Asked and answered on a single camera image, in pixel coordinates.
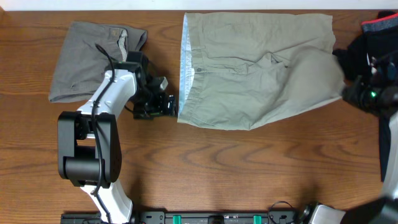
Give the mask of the beige shorts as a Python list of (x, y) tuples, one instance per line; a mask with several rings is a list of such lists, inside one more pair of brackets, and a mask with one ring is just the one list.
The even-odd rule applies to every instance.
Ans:
[(326, 14), (186, 13), (179, 123), (252, 130), (341, 97)]

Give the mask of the grey shorts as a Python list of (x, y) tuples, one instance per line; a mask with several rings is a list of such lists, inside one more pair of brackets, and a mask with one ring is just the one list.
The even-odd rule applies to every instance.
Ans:
[(49, 93), (51, 103), (88, 100), (104, 79), (109, 66), (100, 45), (109, 56), (125, 61), (127, 53), (138, 51), (147, 40), (147, 31), (129, 26), (72, 22), (55, 67)]

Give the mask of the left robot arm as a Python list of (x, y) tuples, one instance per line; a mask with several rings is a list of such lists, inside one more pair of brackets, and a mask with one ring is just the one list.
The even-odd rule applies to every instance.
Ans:
[(76, 111), (58, 117), (58, 172), (86, 192), (98, 213), (63, 214), (61, 223), (136, 223), (133, 202), (119, 181), (122, 152), (117, 119), (126, 104), (134, 119), (177, 115), (175, 97), (166, 92), (165, 77), (149, 72), (143, 52), (129, 52), (126, 61), (110, 57), (104, 80)]

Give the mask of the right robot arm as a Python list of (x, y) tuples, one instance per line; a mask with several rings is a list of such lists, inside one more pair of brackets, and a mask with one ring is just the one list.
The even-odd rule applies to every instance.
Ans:
[(308, 205), (297, 223), (397, 223), (397, 51), (368, 58), (368, 65), (371, 74), (358, 76), (343, 90), (343, 99), (379, 118), (381, 196), (347, 211)]

